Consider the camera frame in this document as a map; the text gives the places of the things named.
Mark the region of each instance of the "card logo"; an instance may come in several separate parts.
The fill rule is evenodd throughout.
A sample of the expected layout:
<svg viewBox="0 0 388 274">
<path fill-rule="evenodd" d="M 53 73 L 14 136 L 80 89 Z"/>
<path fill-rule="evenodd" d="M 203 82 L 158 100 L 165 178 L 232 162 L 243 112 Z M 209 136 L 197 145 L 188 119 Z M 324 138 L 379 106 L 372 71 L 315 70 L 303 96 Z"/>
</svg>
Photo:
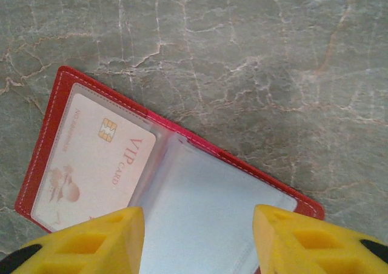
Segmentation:
<svg viewBox="0 0 388 274">
<path fill-rule="evenodd" d="M 98 136 L 102 139 L 105 139 L 107 142 L 111 142 L 113 135 L 115 135 L 116 129 L 117 124 L 107 118 L 104 118 L 99 129 Z"/>
<path fill-rule="evenodd" d="M 79 199 L 79 188 L 72 180 L 73 171 L 70 165 L 64 166 L 63 171 L 58 168 L 49 171 L 51 183 L 49 202 L 59 202 L 62 199 L 68 202 L 76 202 Z"/>
</svg>

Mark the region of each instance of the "card holder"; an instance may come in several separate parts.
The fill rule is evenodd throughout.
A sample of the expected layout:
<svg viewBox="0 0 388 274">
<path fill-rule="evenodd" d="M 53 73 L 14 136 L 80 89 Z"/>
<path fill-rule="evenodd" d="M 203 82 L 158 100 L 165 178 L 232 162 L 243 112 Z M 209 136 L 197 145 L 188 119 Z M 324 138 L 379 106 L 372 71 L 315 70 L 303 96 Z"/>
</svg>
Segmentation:
<svg viewBox="0 0 388 274">
<path fill-rule="evenodd" d="M 253 273 L 256 204 L 324 217 L 316 201 L 63 66 L 15 209 L 52 232 L 139 205 L 141 273 Z"/>
</svg>

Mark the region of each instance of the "gray marble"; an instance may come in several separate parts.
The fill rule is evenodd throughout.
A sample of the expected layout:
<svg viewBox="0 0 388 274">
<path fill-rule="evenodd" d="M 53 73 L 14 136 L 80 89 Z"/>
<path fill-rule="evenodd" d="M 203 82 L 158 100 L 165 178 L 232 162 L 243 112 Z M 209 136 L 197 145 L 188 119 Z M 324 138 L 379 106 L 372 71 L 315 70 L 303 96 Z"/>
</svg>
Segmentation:
<svg viewBox="0 0 388 274">
<path fill-rule="evenodd" d="M 388 0 L 0 2 L 1 256 L 64 64 L 388 242 Z"/>
</svg>

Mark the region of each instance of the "red leather cover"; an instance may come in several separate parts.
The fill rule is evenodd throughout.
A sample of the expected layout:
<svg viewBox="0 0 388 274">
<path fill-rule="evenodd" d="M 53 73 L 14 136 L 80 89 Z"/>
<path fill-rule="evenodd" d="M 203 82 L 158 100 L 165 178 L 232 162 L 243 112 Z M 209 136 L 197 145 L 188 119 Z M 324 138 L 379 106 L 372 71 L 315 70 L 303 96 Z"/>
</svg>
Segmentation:
<svg viewBox="0 0 388 274">
<path fill-rule="evenodd" d="M 109 100 L 131 110 L 143 118 L 163 125 L 165 128 L 173 132 L 180 133 L 197 148 L 200 148 L 201 150 L 294 197 L 298 201 L 298 205 L 295 210 L 296 212 L 318 219 L 324 218 L 324 209 L 322 205 L 316 201 L 283 184 L 268 174 L 254 168 L 246 162 L 238 159 L 236 156 L 231 155 L 229 152 L 209 143 L 205 139 L 188 131 L 180 125 L 175 124 L 174 122 L 163 118 L 155 112 L 146 109 L 135 101 L 132 101 L 124 95 L 119 94 L 118 92 L 110 89 L 104 84 L 92 79 L 91 77 L 88 77 L 87 75 L 71 67 L 63 66 L 58 70 L 58 74 L 55 79 L 52 94 L 48 102 L 46 114 L 43 120 L 42 129 L 33 152 L 32 160 L 28 167 L 26 177 L 15 203 L 16 211 L 33 222 L 37 223 L 31 218 L 33 203 L 38 192 L 47 161 L 49 160 L 50 152 L 55 140 L 59 123 L 61 122 L 61 118 L 66 107 L 67 99 L 70 95 L 70 91 L 74 83 L 80 83 L 81 85 L 86 86 L 87 88 L 93 90 L 96 93 L 99 93 L 102 96 L 105 96 Z"/>
</svg>

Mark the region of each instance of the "card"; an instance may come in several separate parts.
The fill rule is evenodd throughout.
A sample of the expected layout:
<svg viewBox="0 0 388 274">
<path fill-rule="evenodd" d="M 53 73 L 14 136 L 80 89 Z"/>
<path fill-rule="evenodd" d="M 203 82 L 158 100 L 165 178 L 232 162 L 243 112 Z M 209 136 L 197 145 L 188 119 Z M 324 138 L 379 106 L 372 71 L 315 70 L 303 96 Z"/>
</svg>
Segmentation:
<svg viewBox="0 0 388 274">
<path fill-rule="evenodd" d="M 128 206 L 156 137 L 76 93 L 56 134 L 32 218 L 51 232 Z"/>
</svg>

